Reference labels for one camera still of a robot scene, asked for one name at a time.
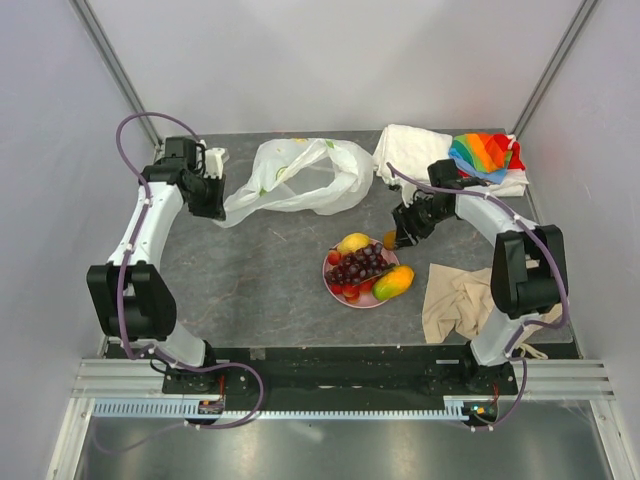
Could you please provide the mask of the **fake yellow lemon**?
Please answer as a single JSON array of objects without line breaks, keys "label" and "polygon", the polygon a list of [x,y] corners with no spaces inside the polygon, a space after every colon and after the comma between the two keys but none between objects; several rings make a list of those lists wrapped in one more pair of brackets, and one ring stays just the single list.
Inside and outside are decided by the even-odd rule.
[{"label": "fake yellow lemon", "polygon": [[371,243],[370,237],[364,233],[352,233],[345,236],[337,245],[336,250],[341,255],[354,253],[359,249],[367,247]]}]

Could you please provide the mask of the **fake mango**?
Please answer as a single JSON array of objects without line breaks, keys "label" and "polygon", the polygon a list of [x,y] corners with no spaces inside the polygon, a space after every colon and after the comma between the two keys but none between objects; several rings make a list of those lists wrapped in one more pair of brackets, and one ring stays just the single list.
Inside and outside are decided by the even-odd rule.
[{"label": "fake mango", "polygon": [[414,270],[407,265],[393,267],[381,276],[373,286],[372,295],[380,302],[404,294],[412,285]]}]

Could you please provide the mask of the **fake dark red fruit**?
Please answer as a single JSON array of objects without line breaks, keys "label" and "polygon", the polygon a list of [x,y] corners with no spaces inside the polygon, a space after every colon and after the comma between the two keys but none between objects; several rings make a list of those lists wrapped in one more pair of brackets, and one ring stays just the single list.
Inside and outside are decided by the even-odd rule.
[{"label": "fake dark red fruit", "polygon": [[324,280],[329,286],[345,286],[377,279],[397,265],[389,254],[379,242],[355,252],[340,253],[336,248],[331,249],[325,260]]}]

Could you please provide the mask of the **fake orange fruit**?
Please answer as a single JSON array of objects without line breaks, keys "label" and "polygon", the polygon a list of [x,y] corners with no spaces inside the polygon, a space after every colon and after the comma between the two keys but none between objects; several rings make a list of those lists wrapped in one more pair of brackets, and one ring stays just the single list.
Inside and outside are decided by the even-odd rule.
[{"label": "fake orange fruit", "polygon": [[388,231],[384,235],[383,246],[385,249],[389,251],[394,251],[396,249],[396,231],[395,230]]}]

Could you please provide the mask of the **white plastic bag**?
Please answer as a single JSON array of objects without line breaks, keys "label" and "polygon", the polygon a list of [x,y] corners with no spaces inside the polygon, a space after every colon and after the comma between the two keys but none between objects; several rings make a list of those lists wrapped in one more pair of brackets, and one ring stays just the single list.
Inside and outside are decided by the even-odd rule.
[{"label": "white plastic bag", "polygon": [[247,182],[224,201],[231,228],[259,211],[334,215],[358,205],[373,183],[374,160],[359,145],[327,138],[270,140],[259,146]]}]

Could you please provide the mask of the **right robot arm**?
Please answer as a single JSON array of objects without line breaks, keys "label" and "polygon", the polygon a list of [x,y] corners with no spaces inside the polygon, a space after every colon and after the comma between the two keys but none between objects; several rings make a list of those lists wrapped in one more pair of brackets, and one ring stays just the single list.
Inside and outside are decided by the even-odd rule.
[{"label": "right robot arm", "polygon": [[570,320],[564,237],[555,225],[520,216],[493,195],[485,180],[462,177],[451,159],[428,168],[421,183],[396,167],[392,176],[415,186],[417,197],[393,212],[394,246],[415,246],[435,227],[456,217],[472,225],[492,246],[490,292],[494,307],[480,333],[465,347],[458,381],[467,392],[483,392],[492,368],[509,362],[527,328],[563,328]]}]

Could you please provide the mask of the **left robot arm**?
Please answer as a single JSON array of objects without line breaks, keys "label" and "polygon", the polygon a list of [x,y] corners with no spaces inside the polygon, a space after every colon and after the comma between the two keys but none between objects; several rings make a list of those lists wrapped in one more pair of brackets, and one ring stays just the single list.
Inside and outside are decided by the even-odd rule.
[{"label": "left robot arm", "polygon": [[219,369],[207,341],[177,319],[177,303],[160,273],[160,262],[177,214],[223,220],[226,149],[202,140],[170,137],[162,156],[135,173],[136,207],[123,238],[106,263],[93,265],[87,286],[102,332],[119,339],[131,359],[154,356],[185,370],[185,382],[208,393]]}]

